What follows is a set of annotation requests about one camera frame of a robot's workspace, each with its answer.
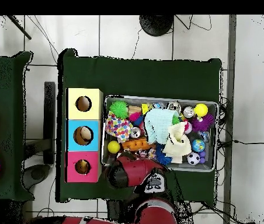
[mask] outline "green table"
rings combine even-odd
[[[23,72],[30,52],[0,57],[0,199],[32,200],[21,184],[24,158]]]
[[[74,49],[58,58],[57,201],[69,198],[127,199],[134,188],[113,189],[102,175],[92,183],[65,183],[65,89],[99,88],[106,95],[129,95],[170,99],[219,101],[221,61],[124,60],[106,57],[78,57]],[[166,174],[168,186],[175,188],[175,175],[187,201],[214,201],[215,171],[176,171]]]

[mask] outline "orange object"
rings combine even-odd
[[[143,151],[150,149],[150,148],[156,148],[155,144],[148,144],[146,138],[139,138],[130,140],[127,142],[123,142],[121,144],[123,146],[123,149],[129,149],[130,151],[138,151],[139,149],[142,149]]]

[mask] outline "blue box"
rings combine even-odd
[[[68,120],[68,151],[99,151],[99,125],[99,120]],[[93,140],[87,145],[79,145],[74,140],[75,130],[83,126],[90,128],[93,133]]]

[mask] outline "round hole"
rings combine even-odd
[[[87,174],[91,169],[91,165],[87,160],[79,160],[75,163],[75,170],[79,174]]]
[[[92,107],[92,102],[87,96],[80,96],[75,103],[79,111],[89,111]]]
[[[88,145],[93,140],[93,132],[87,126],[78,127],[74,132],[74,140],[79,145]]]

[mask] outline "green spiky ball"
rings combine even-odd
[[[174,125],[174,124],[179,124],[179,123],[180,123],[179,117],[177,117],[176,115],[174,115],[172,117],[172,124]]]
[[[121,100],[115,101],[111,104],[110,111],[112,111],[117,118],[122,120],[128,117],[127,103]]]

